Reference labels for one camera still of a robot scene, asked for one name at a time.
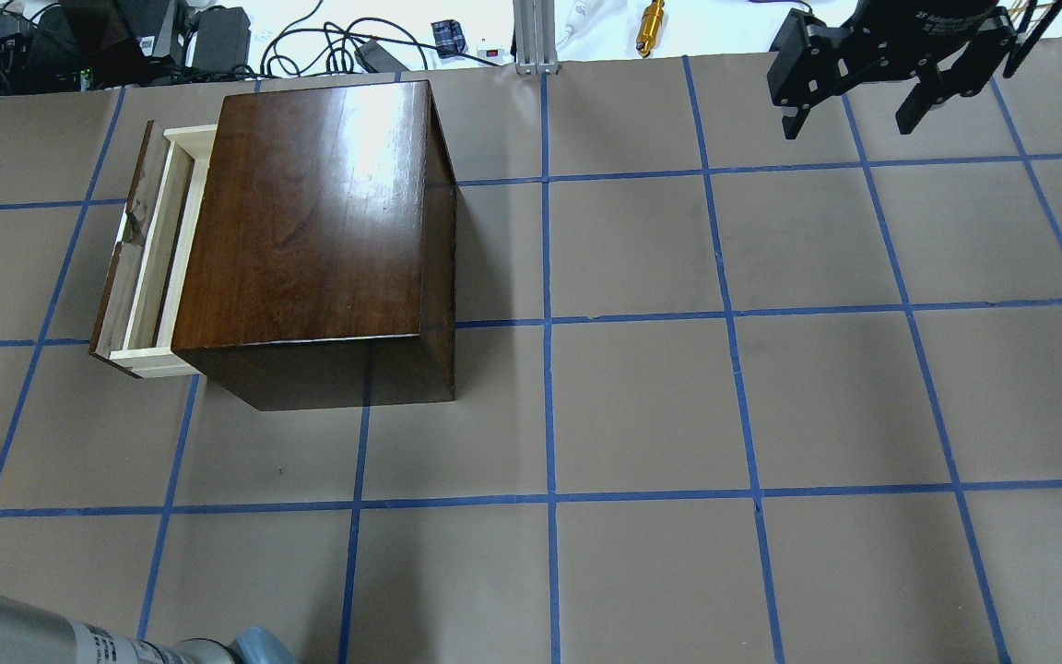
brown wooden cabinet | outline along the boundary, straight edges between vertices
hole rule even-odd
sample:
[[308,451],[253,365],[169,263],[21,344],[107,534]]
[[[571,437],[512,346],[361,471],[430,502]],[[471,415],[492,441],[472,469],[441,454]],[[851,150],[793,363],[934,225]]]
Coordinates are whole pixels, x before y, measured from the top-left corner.
[[152,125],[89,352],[261,410],[451,399],[455,210],[425,81]]

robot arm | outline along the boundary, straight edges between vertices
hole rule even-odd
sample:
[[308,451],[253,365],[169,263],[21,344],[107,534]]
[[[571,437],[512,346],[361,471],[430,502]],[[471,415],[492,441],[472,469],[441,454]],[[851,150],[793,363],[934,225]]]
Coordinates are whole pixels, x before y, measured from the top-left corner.
[[[911,134],[928,110],[949,97],[974,97],[1006,59],[1004,75],[1022,59],[1062,10],[1055,1],[1028,38],[1033,0],[1016,30],[995,0],[860,0],[840,27],[789,11],[772,41],[778,52],[768,70],[772,104],[781,106],[785,138],[793,139],[809,109],[860,83],[918,80],[896,113],[901,134]],[[940,63],[961,51],[944,71]]]

metal bracket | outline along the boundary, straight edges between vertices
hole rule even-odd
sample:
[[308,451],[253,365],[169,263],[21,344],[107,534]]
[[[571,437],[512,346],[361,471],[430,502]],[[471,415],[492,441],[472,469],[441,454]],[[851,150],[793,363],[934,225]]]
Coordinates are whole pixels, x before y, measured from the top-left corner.
[[555,0],[514,0],[514,71],[555,73]]

white label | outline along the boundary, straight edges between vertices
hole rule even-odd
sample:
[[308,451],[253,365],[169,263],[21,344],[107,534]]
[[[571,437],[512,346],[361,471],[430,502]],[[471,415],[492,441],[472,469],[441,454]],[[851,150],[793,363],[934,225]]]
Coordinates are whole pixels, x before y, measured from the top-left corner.
[[76,639],[75,664],[188,664],[176,653],[143,640],[121,637],[75,620],[68,624]]

glossy wood surface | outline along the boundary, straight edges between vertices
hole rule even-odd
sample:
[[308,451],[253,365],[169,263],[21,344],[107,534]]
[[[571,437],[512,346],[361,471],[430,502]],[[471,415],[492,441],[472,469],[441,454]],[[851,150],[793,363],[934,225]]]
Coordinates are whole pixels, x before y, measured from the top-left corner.
[[228,97],[173,352],[262,410],[451,398],[453,186],[425,81]]

